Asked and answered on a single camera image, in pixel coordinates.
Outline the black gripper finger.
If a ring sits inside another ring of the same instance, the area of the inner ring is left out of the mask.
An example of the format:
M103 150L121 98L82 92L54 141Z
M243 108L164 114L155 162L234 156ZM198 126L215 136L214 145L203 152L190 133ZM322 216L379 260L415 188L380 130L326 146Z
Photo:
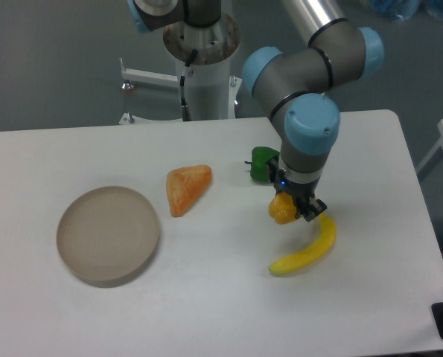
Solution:
M327 205L316 197L307 200L295 198L296 218L303 218L306 222L314 220L327 209Z
M276 193L281 192L281 189L279 188L281 176L279 174L278 159L279 157L275 155L266 162L267 177Z

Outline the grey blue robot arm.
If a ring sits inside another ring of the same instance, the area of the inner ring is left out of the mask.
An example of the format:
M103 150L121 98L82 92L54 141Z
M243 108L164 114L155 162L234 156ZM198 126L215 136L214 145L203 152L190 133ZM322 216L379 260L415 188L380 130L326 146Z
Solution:
M177 65L182 119L227 115L228 65L240 31L220 1L129 1L137 29L162 30ZM284 1L283 7L307 48L285 55L274 47L252 53L242 69L249 94L281 138L277 156L265 164L277 194L294 204L294 216L311 221L325 203L315 194L340 127L340 112L326 93L376 72L384 48L371 28L356 28L335 1Z

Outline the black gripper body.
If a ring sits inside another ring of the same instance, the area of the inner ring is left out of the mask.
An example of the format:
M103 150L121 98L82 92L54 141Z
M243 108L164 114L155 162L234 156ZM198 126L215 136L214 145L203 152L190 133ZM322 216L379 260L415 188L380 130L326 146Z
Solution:
M285 176L275 177L275 194L286 193L293 198L295 205L308 205L315 196L315 189L319 178L308 183L298 183L289 180Z

